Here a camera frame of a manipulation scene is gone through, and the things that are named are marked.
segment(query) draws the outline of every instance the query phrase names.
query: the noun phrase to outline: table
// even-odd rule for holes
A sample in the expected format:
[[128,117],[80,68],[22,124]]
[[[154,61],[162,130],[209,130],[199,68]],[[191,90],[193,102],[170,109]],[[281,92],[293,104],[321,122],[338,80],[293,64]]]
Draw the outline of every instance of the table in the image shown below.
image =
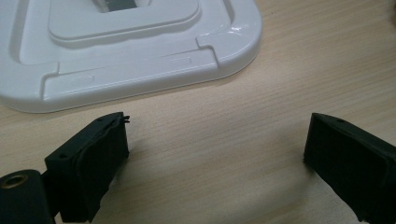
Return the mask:
[[261,50],[231,77],[49,114],[0,105],[0,175],[44,172],[67,139],[123,111],[131,156],[94,224],[359,223],[304,165],[304,144],[319,112],[396,145],[395,1],[256,2]]

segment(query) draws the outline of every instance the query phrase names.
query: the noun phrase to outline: black mechanical part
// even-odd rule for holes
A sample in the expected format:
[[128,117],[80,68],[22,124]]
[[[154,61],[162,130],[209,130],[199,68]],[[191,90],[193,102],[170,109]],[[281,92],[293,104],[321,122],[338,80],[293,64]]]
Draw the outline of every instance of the black mechanical part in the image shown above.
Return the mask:
[[359,221],[396,222],[396,147],[342,119],[313,114],[304,162]]
[[2,177],[0,220],[55,223],[53,217],[60,212],[64,222],[91,222],[129,156],[128,118],[119,112],[90,123],[45,159],[48,170],[43,175],[27,170]]
[[118,11],[136,7],[134,0],[105,0],[109,11]]

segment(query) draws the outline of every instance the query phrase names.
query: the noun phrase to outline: groove in white plastic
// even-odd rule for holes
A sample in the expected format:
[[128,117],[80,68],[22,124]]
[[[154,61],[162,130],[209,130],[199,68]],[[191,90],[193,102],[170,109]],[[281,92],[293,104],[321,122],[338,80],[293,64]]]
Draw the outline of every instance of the groove in white plastic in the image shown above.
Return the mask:
[[90,105],[227,77],[258,53],[254,0],[136,2],[0,1],[0,100],[33,113]]

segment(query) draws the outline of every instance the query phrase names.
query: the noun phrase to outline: white plastic object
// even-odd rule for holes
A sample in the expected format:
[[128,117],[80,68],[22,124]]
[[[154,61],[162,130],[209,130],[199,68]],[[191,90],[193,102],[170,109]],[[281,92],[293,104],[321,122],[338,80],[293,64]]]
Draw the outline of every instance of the white plastic object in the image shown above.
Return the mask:
[[254,0],[0,1],[0,100],[43,113],[230,76],[257,55]]

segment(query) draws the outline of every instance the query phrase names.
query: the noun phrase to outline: wooden table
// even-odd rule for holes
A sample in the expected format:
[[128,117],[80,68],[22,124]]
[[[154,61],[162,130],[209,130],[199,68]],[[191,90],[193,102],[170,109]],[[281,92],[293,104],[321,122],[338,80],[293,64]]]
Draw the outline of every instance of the wooden table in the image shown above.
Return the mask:
[[222,80],[50,114],[0,105],[0,175],[123,111],[131,157],[94,224],[359,223],[303,164],[312,112],[396,145],[394,0],[257,0],[262,48]]

